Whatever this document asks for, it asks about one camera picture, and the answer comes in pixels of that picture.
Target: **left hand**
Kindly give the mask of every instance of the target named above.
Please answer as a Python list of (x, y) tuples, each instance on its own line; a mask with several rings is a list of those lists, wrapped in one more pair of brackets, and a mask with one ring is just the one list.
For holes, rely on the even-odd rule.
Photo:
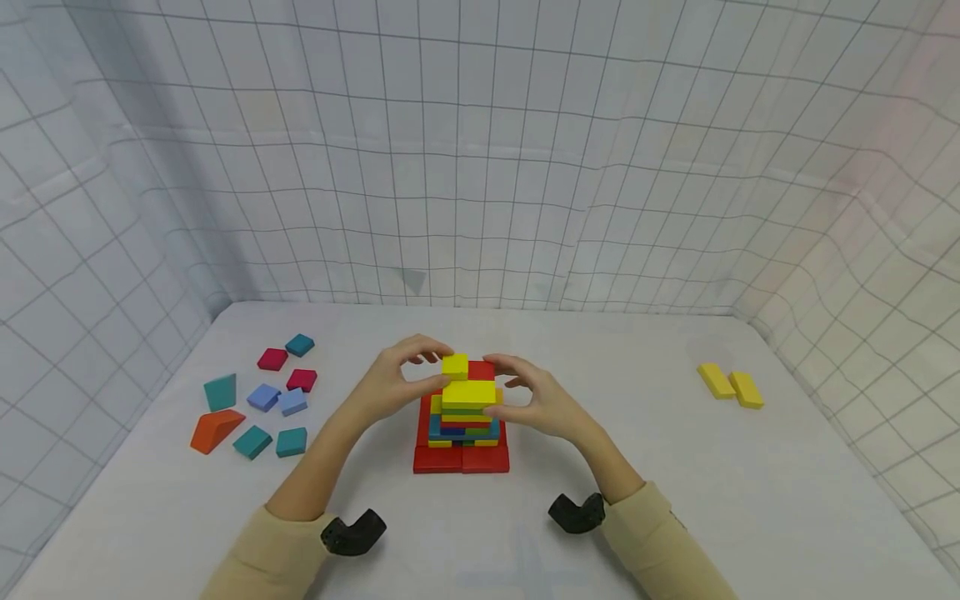
[(342, 409), (350, 411), (364, 426), (386, 419), (413, 400), (443, 388), (450, 382), (446, 375), (433, 375), (407, 381), (400, 367), (404, 363), (420, 365), (424, 360), (437, 363), (453, 354), (453, 348), (425, 335), (413, 335), (384, 348), (367, 374), (344, 400)]

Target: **tabletop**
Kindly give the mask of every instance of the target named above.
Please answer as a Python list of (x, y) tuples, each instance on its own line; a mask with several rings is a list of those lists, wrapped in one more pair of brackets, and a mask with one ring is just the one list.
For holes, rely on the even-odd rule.
[[(230, 443), (251, 424), (310, 439), (377, 352), (412, 333), (476, 358), (509, 352), (552, 371), (656, 481), (742, 600), (939, 600), (956, 585), (772, 351), (729, 317), (241, 302), (214, 322), (12, 593), (14, 599), (195, 598), (249, 514), (296, 459), (252, 463)], [(256, 361), (296, 333), (316, 340), (281, 372)], [(760, 411), (716, 400), (696, 367), (749, 372)], [(243, 398), (293, 368), (320, 374), (289, 418)], [(436, 366), (405, 368), (408, 377)], [(237, 373), (248, 416), (209, 456), (188, 447), (203, 383)], [(508, 403), (525, 401), (507, 390)], [(368, 508), (388, 529), (365, 556), (332, 558), (310, 597), (636, 597), (597, 533), (547, 516), (559, 493), (596, 492), (569, 444), (510, 427), (511, 471), (415, 475), (417, 403), (380, 422), (348, 459), (329, 510)]]

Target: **yellow block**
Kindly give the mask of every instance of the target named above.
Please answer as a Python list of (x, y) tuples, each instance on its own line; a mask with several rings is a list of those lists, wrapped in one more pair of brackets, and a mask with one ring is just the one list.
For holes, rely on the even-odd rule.
[(720, 371), (720, 367), (714, 363), (704, 363), (697, 367), (697, 372), (704, 378), (704, 383), (707, 384), (713, 397), (728, 398), (736, 396), (736, 391), (733, 389), (731, 382)]
[(730, 383), (736, 390), (736, 401), (744, 408), (761, 409), (763, 408), (763, 398), (760, 391), (756, 388), (754, 379), (748, 372), (730, 373)]
[(444, 388), (443, 408), (472, 408), (496, 404), (496, 383), (493, 381), (451, 381)]
[(493, 419), (483, 415), (445, 415), (441, 414), (440, 420), (451, 423), (489, 423)]
[(467, 381), (468, 362), (469, 358), (466, 354), (450, 354), (444, 357), (440, 372), (448, 376), (451, 381)]

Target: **white fabric wall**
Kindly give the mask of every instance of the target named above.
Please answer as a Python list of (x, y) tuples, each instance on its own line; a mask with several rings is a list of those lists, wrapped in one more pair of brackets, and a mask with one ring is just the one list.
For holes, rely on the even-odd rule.
[(958, 11), (0, 0), (0, 591), (252, 299), (734, 314), (957, 575)]

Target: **light blue block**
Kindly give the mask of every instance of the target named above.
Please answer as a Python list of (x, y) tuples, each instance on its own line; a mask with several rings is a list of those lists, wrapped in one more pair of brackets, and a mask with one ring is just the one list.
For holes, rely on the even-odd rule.
[(313, 340), (306, 337), (302, 333), (298, 333), (294, 336), (294, 339), (287, 342), (286, 348), (287, 351), (293, 354), (294, 356), (303, 356), (313, 347)]
[(463, 433), (460, 435), (445, 435), (440, 427), (440, 415), (430, 415), (430, 426), (427, 428), (427, 440), (436, 442), (439, 440), (451, 441), (474, 441), (474, 440), (499, 440), (500, 439), (500, 419), (494, 419), (490, 423), (490, 433), (483, 435), (473, 435)]
[(276, 435), (276, 455), (296, 456), (306, 451), (306, 427), (284, 429)]
[(259, 409), (266, 413), (274, 407), (274, 404), (276, 404), (276, 401), (279, 400), (279, 397), (280, 390), (269, 386), (266, 383), (261, 383), (249, 396), (247, 396), (247, 403), (253, 408)]
[(302, 388), (294, 388), (280, 395), (280, 412), (289, 417), (306, 408), (306, 394)]
[(259, 456), (260, 452), (263, 452), (273, 440), (269, 433), (254, 425), (233, 443), (233, 447), (236, 448), (237, 452), (253, 460)]
[(237, 403), (237, 374), (232, 372), (204, 384), (206, 405), (215, 413)]

